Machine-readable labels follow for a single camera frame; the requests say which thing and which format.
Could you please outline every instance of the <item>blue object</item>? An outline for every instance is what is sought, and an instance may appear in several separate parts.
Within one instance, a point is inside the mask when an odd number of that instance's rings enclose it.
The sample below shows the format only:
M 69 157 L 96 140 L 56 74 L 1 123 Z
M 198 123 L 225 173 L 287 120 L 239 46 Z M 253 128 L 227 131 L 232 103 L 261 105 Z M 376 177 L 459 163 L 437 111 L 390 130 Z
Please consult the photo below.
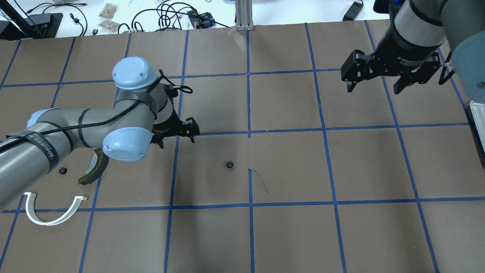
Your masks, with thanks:
M 485 31 L 461 42 L 453 51 L 453 69 L 472 101 L 485 103 Z
M 114 84 L 124 90 L 142 89 L 157 79 L 155 70 L 142 57 L 128 57 L 119 61 L 113 68 L 112 76 Z
M 120 128 L 105 136 L 103 152 L 115 160 L 136 162 L 145 158 L 151 139 L 151 132 L 145 128 Z
M 34 125 L 40 118 L 40 116 L 49 111 L 49 110 L 52 110 L 52 109 L 59 109 L 59 108 L 49 108 L 49 109 L 42 109 L 42 110 L 39 110 L 39 111 L 36 111 L 34 112 L 32 115 L 31 115 L 31 118 L 29 119 L 29 121 L 27 121 L 27 128 L 31 127 L 32 125 Z

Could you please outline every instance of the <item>curved part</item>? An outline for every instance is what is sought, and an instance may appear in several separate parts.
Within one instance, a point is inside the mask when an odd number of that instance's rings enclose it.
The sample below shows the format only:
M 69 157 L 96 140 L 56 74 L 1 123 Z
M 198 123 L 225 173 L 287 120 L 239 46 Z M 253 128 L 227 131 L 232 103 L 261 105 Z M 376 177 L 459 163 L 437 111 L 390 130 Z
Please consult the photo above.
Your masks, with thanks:
M 83 200 L 87 200 L 87 197 L 75 196 L 74 201 L 72 201 L 71 207 L 69 207 L 69 209 L 61 217 L 50 222 L 42 222 L 35 214 L 35 211 L 33 208 L 36 194 L 32 192 L 24 192 L 24 195 L 27 196 L 27 201 L 25 202 L 25 212 L 27 213 L 27 217 L 29 217 L 29 219 L 35 224 L 49 225 L 49 226 L 58 225 L 67 221 L 67 219 L 69 219 L 78 210 L 79 206 L 81 205 L 81 202 Z

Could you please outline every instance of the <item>black tape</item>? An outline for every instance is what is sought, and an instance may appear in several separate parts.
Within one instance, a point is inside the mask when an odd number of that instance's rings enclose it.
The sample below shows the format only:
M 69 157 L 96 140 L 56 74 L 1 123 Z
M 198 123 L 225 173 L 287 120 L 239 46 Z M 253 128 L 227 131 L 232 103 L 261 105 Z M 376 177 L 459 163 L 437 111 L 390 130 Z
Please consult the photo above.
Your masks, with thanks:
M 59 155 L 57 154 L 54 146 L 42 134 L 38 132 L 32 132 L 31 134 L 22 137 L 35 145 L 44 153 L 44 155 L 47 157 L 47 160 L 49 161 L 49 172 L 57 166 L 57 164 L 59 163 Z
M 86 109 L 86 110 L 84 110 L 84 111 L 81 113 L 81 115 L 79 116 L 78 125 L 80 125 L 80 124 L 81 124 L 81 122 L 82 122 L 82 118 L 84 118 L 84 115 L 86 115 L 86 113 L 87 113 L 89 110 L 90 110 L 90 109 Z M 86 143 L 86 141 L 84 141 L 84 137 L 82 136 L 82 128 L 79 128 L 79 129 L 78 129 L 78 135 L 79 135 L 79 139 L 81 140 L 81 143 L 82 143 L 84 146 L 86 146 L 86 147 L 88 147 L 88 148 L 92 148 L 91 146 L 89 146 L 89 145 Z
M 413 3 L 413 1 L 409 0 L 409 6 L 411 7 L 411 10 L 416 14 L 417 17 L 419 17 L 421 20 L 430 23 L 432 25 L 442 27 L 443 23 L 441 21 L 435 20 L 433 18 L 428 17 L 426 14 L 422 13 Z
M 61 129 L 62 127 L 54 122 L 50 122 L 50 121 L 39 121 L 38 123 L 47 123 L 47 124 L 50 124 L 54 127 L 56 127 L 57 129 Z M 69 140 L 69 145 L 71 146 L 71 153 L 72 151 L 74 150 L 74 144 L 72 143 L 72 138 L 71 136 L 66 132 L 66 131 L 62 131 L 65 135 L 65 137 L 67 138 L 67 140 Z

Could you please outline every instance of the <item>black cable on desk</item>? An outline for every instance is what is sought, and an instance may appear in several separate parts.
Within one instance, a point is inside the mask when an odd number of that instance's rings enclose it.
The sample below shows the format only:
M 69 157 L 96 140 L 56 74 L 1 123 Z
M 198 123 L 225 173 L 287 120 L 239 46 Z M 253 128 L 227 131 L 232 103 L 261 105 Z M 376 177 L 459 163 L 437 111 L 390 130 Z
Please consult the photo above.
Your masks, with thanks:
M 56 8 L 56 7 L 59 7 L 59 6 L 69 6 L 69 7 L 73 7 L 73 8 L 76 8 L 81 13 L 81 15 L 84 17 L 84 21 L 86 21 L 86 26 L 85 26 L 84 32 L 82 33 L 81 36 L 86 35 L 86 31 L 88 30 L 88 19 L 86 19 L 86 15 L 84 15 L 84 12 L 82 12 L 82 10 L 80 8 L 78 8 L 77 6 L 75 6 L 73 4 L 63 4 L 63 5 L 51 4 L 50 6 L 46 7 L 42 11 L 42 14 L 45 14 L 46 13 L 46 10 L 49 9 L 49 8 L 52 8 L 52 7 Z
M 131 32 L 131 28 L 129 28 L 129 25 L 127 23 L 122 23 L 118 26 L 118 34 L 120 34 L 120 28 L 121 26 L 125 25 L 128 28 L 128 31 Z
M 142 25 L 140 24 L 140 22 L 135 22 L 135 30 L 136 30 L 136 32 L 138 32 L 138 29 L 136 28 L 136 23 L 138 23 L 138 25 L 140 25 L 140 29 L 141 29 L 141 31 L 143 32 L 143 27 L 142 27 Z
M 81 26 L 82 30 L 81 30 L 81 34 L 79 34 L 79 36 L 83 36 L 84 35 L 84 27 L 82 26 L 81 23 L 79 23 L 79 25 Z
M 27 11 L 27 14 L 30 14 L 32 11 L 34 11 L 35 9 L 37 9 L 38 7 L 42 6 L 42 5 L 49 5 L 49 6 L 67 6 L 67 5 L 76 5 L 76 6 L 87 6 L 86 3 L 65 3 L 65 4 L 53 4 L 53 3 L 47 3 L 47 2 L 44 2 L 42 4 L 38 4 L 37 6 L 31 8 L 30 10 Z
M 137 17 L 138 17 L 138 16 L 139 16 L 141 13 L 143 13 L 143 12 L 147 12 L 147 11 L 160 11 L 160 9 L 145 9 L 145 10 L 142 10 L 142 11 L 138 12 L 138 13 L 135 15 L 135 17 L 133 17 L 133 20 L 131 21 L 131 25 L 132 25 L 132 26 L 134 25 L 135 19 L 136 19 L 136 18 L 137 18 Z M 208 20 L 208 19 L 206 19 L 206 18 L 202 18 L 201 16 L 195 16 L 195 15 L 191 15 L 191 14 L 188 14 L 188 13 L 184 13 L 184 12 L 177 12 L 177 11 L 175 11 L 175 12 L 174 12 L 174 11 L 169 11 L 169 10 L 162 10 L 162 11 L 165 11 L 165 12 L 171 12 L 171 13 L 175 13 L 175 14 L 183 14 L 183 15 L 187 15 L 187 16 L 192 17 L 192 18 L 199 18 L 199 19 L 201 19 L 201 20 L 203 20 L 203 21 L 209 21 L 209 22 L 211 22 L 211 23 L 215 23 L 215 24 L 221 25 L 221 26 L 223 26 L 223 27 L 227 27 L 227 28 L 229 27 L 229 26 L 226 26 L 226 25 L 224 25 L 224 24 L 221 24 L 221 23 L 219 23 L 219 22 L 217 22 L 217 21 L 215 21 L 215 20 Z

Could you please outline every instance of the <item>small black object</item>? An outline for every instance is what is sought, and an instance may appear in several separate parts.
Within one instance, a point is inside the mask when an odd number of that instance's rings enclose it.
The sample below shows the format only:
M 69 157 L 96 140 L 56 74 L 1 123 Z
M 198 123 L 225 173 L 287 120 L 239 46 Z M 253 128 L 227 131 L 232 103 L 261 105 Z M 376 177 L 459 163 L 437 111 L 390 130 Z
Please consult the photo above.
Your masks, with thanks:
M 202 22 L 200 21 L 200 16 L 197 10 L 193 9 L 187 12 L 187 15 L 189 16 L 189 20 L 192 23 L 192 26 L 195 29 L 201 29 L 202 28 Z
M 352 3 L 352 6 L 350 6 L 349 10 L 343 16 L 342 21 L 353 21 L 359 15 L 363 7 L 363 3 L 354 1 L 354 3 Z
M 77 24 L 79 23 L 79 19 L 77 18 L 74 18 L 74 15 L 72 15 L 72 13 L 69 14 L 69 16 L 71 17 L 71 19 Z
M 64 167 L 62 167 L 62 168 L 59 169 L 59 173 L 60 174 L 66 174 L 67 173 L 67 169 L 64 168 Z
M 214 17 L 212 17 L 212 14 L 210 14 L 210 12 L 202 13 L 200 15 L 200 19 L 202 20 L 201 28 L 203 29 L 208 29 L 215 26 Z

